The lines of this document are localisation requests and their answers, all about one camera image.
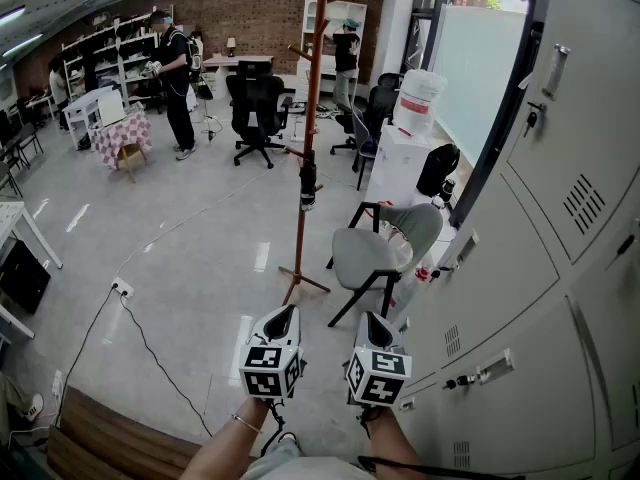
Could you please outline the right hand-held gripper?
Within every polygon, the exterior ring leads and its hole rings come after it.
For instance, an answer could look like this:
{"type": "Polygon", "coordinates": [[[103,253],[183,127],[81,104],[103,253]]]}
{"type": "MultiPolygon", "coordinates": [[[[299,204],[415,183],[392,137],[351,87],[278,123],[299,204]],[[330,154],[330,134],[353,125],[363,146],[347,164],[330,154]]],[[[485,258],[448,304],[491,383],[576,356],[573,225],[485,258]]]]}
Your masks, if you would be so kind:
{"type": "Polygon", "coordinates": [[[401,333],[381,315],[365,311],[360,316],[354,346],[376,350],[352,353],[345,374],[352,401],[393,406],[412,373],[412,357],[396,354],[405,352],[401,333]]]}

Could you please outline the black folding umbrella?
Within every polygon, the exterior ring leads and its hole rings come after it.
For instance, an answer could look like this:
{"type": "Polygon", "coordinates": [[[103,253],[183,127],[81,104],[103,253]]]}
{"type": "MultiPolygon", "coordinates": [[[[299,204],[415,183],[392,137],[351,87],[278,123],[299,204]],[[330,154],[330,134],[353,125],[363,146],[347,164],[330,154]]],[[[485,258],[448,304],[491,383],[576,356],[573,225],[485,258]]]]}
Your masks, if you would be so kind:
{"type": "Polygon", "coordinates": [[[316,202],[316,192],[319,188],[317,184],[317,166],[315,163],[315,152],[311,150],[303,159],[302,167],[299,171],[301,182],[300,188],[300,210],[311,211],[316,202]]]}

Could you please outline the brown wooden coat rack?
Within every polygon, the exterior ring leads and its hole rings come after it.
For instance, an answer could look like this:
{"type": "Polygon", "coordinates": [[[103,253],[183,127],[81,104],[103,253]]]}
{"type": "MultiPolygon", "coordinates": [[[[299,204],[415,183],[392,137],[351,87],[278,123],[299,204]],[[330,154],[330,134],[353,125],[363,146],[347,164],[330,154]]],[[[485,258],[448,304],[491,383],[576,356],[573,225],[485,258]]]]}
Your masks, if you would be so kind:
{"type": "MultiPolygon", "coordinates": [[[[306,121],[304,129],[304,148],[302,151],[286,147],[285,151],[295,155],[299,159],[300,168],[302,167],[304,156],[313,149],[313,140],[316,134],[316,108],[320,94],[320,80],[321,80],[321,58],[323,50],[323,39],[325,30],[329,24],[329,20],[326,18],[327,5],[337,0],[317,0],[317,11],[315,20],[315,32],[313,34],[313,53],[307,55],[304,51],[294,46],[289,46],[288,49],[296,53],[299,57],[306,58],[311,62],[310,79],[309,79],[309,92],[308,101],[306,107],[306,121]]],[[[294,289],[301,283],[307,283],[311,286],[319,288],[326,293],[330,292],[330,289],[302,274],[302,253],[304,244],[304,231],[306,214],[299,210],[296,230],[296,249],[295,249],[295,265],[293,270],[289,270],[283,266],[279,266],[280,272],[291,276],[291,283],[288,291],[282,302],[283,305],[289,303],[294,289]]]]}

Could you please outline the person's right forearm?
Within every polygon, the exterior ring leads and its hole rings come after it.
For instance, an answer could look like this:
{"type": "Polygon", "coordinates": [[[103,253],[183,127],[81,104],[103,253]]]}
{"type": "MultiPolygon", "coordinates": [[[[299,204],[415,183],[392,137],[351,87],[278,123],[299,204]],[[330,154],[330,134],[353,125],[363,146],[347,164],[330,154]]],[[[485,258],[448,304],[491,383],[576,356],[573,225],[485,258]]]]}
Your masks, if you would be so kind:
{"type": "MultiPolygon", "coordinates": [[[[414,448],[389,407],[372,407],[364,421],[373,457],[403,465],[421,465],[414,448]]],[[[431,480],[429,475],[422,472],[380,464],[376,466],[375,477],[377,480],[431,480]]]]}

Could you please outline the person's left forearm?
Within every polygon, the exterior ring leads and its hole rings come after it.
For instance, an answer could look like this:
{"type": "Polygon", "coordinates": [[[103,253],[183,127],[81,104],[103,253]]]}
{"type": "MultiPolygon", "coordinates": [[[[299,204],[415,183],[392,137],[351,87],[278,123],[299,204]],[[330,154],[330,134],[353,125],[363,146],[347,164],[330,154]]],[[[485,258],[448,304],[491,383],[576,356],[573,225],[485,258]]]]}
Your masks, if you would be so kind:
{"type": "Polygon", "coordinates": [[[179,480],[239,480],[272,405],[248,398],[193,456],[179,480]]]}

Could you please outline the grey chair with black legs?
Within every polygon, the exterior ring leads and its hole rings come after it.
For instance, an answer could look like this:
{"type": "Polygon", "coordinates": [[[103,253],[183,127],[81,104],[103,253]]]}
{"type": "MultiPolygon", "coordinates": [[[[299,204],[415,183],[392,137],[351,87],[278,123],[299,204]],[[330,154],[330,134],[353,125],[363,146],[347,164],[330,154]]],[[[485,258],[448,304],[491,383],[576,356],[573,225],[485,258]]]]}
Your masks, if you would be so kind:
{"type": "Polygon", "coordinates": [[[335,326],[368,291],[381,290],[381,316],[388,315],[395,285],[405,272],[415,269],[438,239],[443,216],[430,203],[413,206],[360,203],[346,228],[338,229],[332,238],[332,256],[327,263],[339,284],[353,292],[349,301],[328,323],[335,326]],[[411,260],[398,264],[387,238],[380,234],[384,221],[400,232],[411,247],[411,260]]]}

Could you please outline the person's light grey clothing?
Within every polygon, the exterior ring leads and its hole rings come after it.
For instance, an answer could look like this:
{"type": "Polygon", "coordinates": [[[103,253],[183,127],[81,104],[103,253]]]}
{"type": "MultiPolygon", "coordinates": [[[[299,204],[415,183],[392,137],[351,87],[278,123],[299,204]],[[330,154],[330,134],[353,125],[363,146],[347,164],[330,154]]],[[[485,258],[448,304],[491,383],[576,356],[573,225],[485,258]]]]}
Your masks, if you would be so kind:
{"type": "Polygon", "coordinates": [[[240,480],[376,480],[336,457],[306,456],[295,436],[281,437],[254,461],[240,480]]]}

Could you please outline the black backpack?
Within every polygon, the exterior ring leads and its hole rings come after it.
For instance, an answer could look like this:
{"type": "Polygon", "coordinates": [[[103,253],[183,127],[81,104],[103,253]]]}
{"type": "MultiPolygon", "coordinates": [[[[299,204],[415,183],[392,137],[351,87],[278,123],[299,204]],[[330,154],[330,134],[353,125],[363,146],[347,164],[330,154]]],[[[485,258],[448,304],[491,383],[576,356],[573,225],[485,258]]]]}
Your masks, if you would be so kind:
{"type": "Polygon", "coordinates": [[[427,155],[416,189],[424,196],[440,194],[447,177],[456,169],[460,150],[454,144],[444,144],[427,155]]]}

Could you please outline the wooden stool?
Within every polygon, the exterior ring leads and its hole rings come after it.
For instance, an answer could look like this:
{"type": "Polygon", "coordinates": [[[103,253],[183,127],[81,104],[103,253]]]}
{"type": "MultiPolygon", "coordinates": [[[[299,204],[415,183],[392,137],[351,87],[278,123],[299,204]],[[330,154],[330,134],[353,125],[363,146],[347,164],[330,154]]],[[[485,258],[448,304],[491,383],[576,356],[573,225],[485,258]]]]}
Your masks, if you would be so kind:
{"type": "Polygon", "coordinates": [[[139,144],[126,144],[120,147],[116,157],[116,169],[124,169],[129,181],[136,183],[135,169],[138,165],[147,165],[147,156],[139,144]]]}

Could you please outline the black office chair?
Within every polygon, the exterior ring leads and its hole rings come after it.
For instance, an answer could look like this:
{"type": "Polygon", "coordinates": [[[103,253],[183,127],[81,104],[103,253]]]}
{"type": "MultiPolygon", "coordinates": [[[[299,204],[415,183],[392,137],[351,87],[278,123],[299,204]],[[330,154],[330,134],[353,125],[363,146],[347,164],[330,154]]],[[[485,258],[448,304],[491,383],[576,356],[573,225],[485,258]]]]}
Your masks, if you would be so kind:
{"type": "MultiPolygon", "coordinates": [[[[366,109],[363,113],[363,122],[371,133],[373,139],[379,140],[382,125],[385,119],[391,118],[399,88],[404,75],[397,73],[383,73],[378,78],[378,83],[371,89],[366,109]]],[[[343,127],[344,132],[354,135],[351,111],[340,111],[335,116],[336,121],[343,127]]],[[[330,154],[335,155],[337,149],[356,149],[355,135],[348,138],[344,144],[334,145],[330,154]]]]}
{"type": "Polygon", "coordinates": [[[240,159],[252,152],[259,152],[266,161],[267,168],[274,167],[267,149],[285,149],[276,144],[273,138],[283,139],[283,131],[288,124],[288,116],[293,100],[286,96],[284,82],[271,73],[239,70],[226,77],[226,86],[231,97],[231,128],[238,135],[235,148],[238,153],[233,157],[235,166],[240,159]]]}

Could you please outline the checkered cloth table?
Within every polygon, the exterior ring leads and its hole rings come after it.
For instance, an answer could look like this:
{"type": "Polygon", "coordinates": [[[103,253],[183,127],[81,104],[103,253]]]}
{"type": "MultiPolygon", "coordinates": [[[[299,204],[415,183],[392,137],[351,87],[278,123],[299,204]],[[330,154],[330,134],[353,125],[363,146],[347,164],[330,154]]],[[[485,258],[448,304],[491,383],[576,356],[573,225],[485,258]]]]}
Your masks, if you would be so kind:
{"type": "Polygon", "coordinates": [[[91,148],[99,156],[101,163],[111,169],[119,168],[119,161],[123,159],[120,151],[125,146],[137,146],[143,153],[152,149],[151,123],[146,117],[144,108],[135,106],[132,112],[108,126],[100,121],[89,128],[91,148]]]}

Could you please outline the white bookshelf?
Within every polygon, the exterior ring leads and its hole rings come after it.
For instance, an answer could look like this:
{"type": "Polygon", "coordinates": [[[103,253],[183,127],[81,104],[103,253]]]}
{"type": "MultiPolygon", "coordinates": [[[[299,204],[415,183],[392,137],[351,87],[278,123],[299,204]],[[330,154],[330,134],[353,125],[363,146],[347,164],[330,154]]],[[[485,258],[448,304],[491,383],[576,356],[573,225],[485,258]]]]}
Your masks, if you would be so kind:
{"type": "MultiPolygon", "coordinates": [[[[300,47],[307,55],[313,53],[316,11],[317,0],[305,0],[300,47]]],[[[359,39],[362,39],[366,14],[367,6],[365,4],[335,1],[327,5],[326,18],[329,20],[329,24],[323,39],[321,92],[332,92],[335,86],[335,44],[330,34],[337,32],[345,20],[351,19],[358,24],[356,34],[359,39]]],[[[306,103],[308,101],[310,69],[311,62],[306,58],[300,57],[296,67],[295,102],[306,103]]]]}

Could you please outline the white box appliance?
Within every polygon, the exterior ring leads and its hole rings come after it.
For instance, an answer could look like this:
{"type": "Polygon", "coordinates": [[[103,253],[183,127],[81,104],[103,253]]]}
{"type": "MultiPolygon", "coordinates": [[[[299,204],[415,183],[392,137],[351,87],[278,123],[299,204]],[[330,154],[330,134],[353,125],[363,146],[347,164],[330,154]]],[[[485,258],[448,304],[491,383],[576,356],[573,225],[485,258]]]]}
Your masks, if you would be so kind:
{"type": "Polygon", "coordinates": [[[98,99],[98,110],[103,127],[110,126],[126,117],[122,97],[118,90],[102,94],[98,99]]]}

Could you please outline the white side table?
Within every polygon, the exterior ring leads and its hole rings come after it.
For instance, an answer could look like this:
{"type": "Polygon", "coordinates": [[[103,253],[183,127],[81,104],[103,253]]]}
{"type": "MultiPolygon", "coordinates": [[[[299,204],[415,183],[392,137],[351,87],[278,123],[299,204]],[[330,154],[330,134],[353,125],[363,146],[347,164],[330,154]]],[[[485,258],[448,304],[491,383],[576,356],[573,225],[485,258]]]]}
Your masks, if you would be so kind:
{"type": "Polygon", "coordinates": [[[90,126],[90,117],[98,111],[99,99],[113,90],[113,86],[105,86],[89,91],[76,99],[73,103],[66,106],[63,110],[69,127],[69,134],[76,151],[80,149],[79,141],[81,140],[81,136],[75,131],[74,126],[77,123],[81,123],[84,125],[85,131],[88,131],[90,126]]]}

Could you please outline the white metal shelving unit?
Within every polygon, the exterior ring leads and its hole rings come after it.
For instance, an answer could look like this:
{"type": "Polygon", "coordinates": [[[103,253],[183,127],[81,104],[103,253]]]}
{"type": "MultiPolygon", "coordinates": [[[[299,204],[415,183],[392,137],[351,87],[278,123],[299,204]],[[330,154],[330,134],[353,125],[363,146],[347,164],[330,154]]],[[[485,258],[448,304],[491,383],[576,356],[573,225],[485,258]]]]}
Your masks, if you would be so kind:
{"type": "Polygon", "coordinates": [[[94,32],[61,47],[70,98],[110,87],[119,90],[126,106],[160,105],[161,84],[146,74],[146,63],[154,58],[159,42],[147,14],[125,19],[107,15],[94,32]]]}

